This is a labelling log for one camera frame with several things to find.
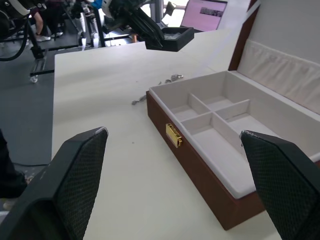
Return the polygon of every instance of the white tabletop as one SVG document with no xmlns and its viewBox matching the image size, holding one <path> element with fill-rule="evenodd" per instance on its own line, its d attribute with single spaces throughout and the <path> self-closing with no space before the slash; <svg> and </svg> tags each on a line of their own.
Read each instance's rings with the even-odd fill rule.
<svg viewBox="0 0 320 240">
<path fill-rule="evenodd" d="M 180 52 L 134 43 L 56 56 L 52 155 L 78 133 L 109 131 L 84 239 L 280 240 L 265 212 L 224 231 L 148 118 L 146 103 L 131 105 L 172 74 L 187 79 L 226 70 L 234 39 L 214 60 L 209 56 L 228 33 L 198 33 Z"/>
</svg>

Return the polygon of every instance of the gold clasp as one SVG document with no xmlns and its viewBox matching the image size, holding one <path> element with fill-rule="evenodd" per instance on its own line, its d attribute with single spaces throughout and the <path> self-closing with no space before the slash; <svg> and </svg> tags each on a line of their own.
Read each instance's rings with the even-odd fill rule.
<svg viewBox="0 0 320 240">
<path fill-rule="evenodd" d="M 182 144 L 182 137 L 177 132 L 177 130 L 170 124 L 167 123 L 165 125 L 165 133 L 171 140 L 171 142 L 174 144 L 176 148 L 180 147 Z"/>
</svg>

